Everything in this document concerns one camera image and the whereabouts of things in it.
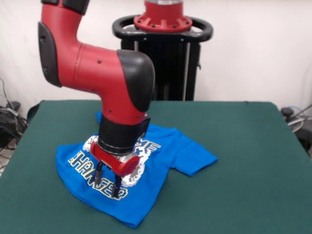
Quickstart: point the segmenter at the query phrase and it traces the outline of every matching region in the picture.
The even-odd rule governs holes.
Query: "green felt surface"
[[[0,178],[1,234],[312,232],[312,163],[270,103],[154,102],[152,123],[177,127],[218,163],[194,177],[170,170],[137,229],[82,203],[58,177],[55,152],[96,132],[100,108],[41,104]]]

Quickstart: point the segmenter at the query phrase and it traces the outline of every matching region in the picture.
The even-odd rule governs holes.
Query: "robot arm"
[[[46,80],[100,96],[102,121],[91,152],[118,176],[130,174],[136,162],[120,164],[117,158],[129,157],[147,131],[150,119],[145,113],[155,82],[152,61],[140,52],[113,51],[78,41],[88,0],[41,2],[39,50]]]

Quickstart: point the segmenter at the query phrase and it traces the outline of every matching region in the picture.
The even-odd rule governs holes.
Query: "black cable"
[[[15,148],[9,148],[7,145],[4,147],[6,150],[15,150]]]
[[[10,134],[11,136],[13,136],[16,139],[20,139],[20,136],[17,136],[15,133],[13,133],[11,130],[9,130],[6,126],[1,126],[0,128],[4,129],[8,134]]]
[[[5,159],[10,160],[10,158],[9,158],[9,157],[3,156],[3,155],[0,155],[0,157],[3,157],[3,158],[5,158]]]
[[[295,114],[294,116],[291,117],[290,120],[293,120],[294,118],[296,118],[298,115],[304,113],[306,110],[310,109],[312,107],[312,104],[307,106],[305,109],[303,109],[302,111],[298,112],[297,114]]]

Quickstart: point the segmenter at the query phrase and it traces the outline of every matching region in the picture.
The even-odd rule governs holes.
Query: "cable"
[[[0,155],[0,157],[3,157],[3,158],[5,158],[5,159],[10,160],[10,158],[9,158],[9,157],[3,156],[3,155]]]
[[[307,106],[305,109],[303,109],[302,111],[298,112],[297,114],[295,114],[294,116],[292,116],[291,119],[296,118],[298,115],[304,113],[306,110],[310,109],[312,107],[312,104],[310,104],[309,106]]]
[[[306,117],[306,114],[304,113],[304,111],[302,111],[302,109],[297,106],[288,106],[287,108],[298,110],[303,113],[303,117]]]
[[[13,136],[14,138],[16,138],[16,139],[20,139],[20,136],[17,136],[15,133],[13,133],[11,130],[9,130],[7,127],[5,127],[5,126],[1,126],[0,125],[0,128],[2,128],[2,129],[4,129],[4,130],[6,130],[7,131],[7,133],[8,134],[10,134],[11,136]]]
[[[294,129],[292,129],[292,132],[295,133],[297,132],[298,130],[300,130],[302,127],[303,127],[303,124],[304,124],[304,121],[307,121],[307,120],[312,120],[312,117],[308,117],[308,118],[298,118],[292,122],[289,122],[287,125],[288,126],[292,126],[294,124],[297,124],[297,123],[300,123],[300,125]]]
[[[300,126],[298,126],[295,129],[293,129],[292,132],[295,133],[295,132],[299,131],[302,128],[303,124],[304,124],[304,121],[301,121],[300,122]]]
[[[7,165],[8,165],[8,164],[6,164],[6,165],[0,167],[0,170],[1,170],[1,169],[4,169]]]
[[[5,87],[4,87],[4,81],[3,79],[0,77],[0,80],[2,82],[2,89],[3,89],[3,94],[4,94],[4,98],[6,99],[6,101],[9,103],[9,105],[11,106],[12,109],[14,109],[12,103],[8,100],[8,97],[6,95],[6,92],[5,92]]]

